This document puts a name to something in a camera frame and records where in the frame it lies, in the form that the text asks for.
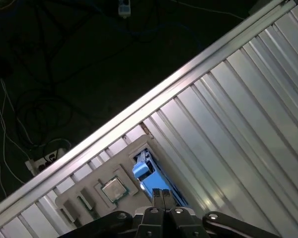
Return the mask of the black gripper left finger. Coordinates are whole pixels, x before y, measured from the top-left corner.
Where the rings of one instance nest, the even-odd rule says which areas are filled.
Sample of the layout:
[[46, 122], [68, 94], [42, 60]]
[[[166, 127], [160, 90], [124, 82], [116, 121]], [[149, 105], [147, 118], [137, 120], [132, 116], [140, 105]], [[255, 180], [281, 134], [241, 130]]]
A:
[[164, 210], [148, 207], [143, 214], [112, 212], [65, 235], [63, 238], [161, 238]]

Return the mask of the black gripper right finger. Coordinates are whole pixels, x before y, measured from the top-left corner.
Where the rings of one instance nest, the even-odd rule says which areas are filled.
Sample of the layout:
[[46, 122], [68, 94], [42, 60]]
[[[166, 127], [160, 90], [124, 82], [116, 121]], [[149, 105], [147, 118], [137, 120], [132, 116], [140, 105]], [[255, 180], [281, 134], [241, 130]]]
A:
[[271, 232], [221, 212], [209, 212], [198, 218], [186, 207], [177, 207], [170, 190], [163, 190], [163, 200], [170, 224], [178, 238], [277, 238]]

